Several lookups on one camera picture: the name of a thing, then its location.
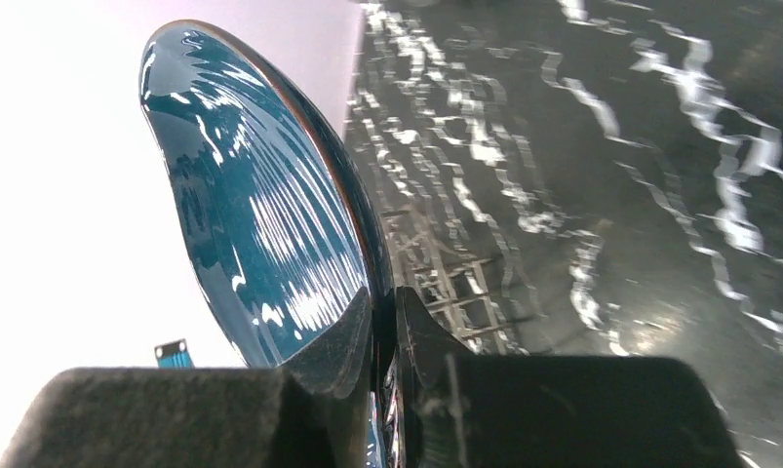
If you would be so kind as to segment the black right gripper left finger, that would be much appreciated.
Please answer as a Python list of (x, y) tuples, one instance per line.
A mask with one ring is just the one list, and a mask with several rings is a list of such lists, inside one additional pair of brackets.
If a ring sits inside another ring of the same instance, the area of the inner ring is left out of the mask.
[(35, 397), (4, 467), (362, 467), (366, 290), (274, 369), (76, 368)]

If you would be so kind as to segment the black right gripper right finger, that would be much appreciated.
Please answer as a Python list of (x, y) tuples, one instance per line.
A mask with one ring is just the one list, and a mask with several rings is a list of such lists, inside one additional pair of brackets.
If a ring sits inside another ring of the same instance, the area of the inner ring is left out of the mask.
[(659, 357), (480, 355), (395, 293), (403, 467), (738, 467), (707, 388)]

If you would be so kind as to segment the dark blue plate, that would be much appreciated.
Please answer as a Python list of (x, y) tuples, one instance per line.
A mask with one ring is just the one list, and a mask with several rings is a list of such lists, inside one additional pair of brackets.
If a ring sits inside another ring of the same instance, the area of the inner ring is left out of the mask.
[(369, 357), (367, 463), (399, 466), (394, 275), (341, 138), (269, 60), (194, 19), (148, 40), (139, 100), (192, 269), (234, 351), (253, 369), (321, 376)]

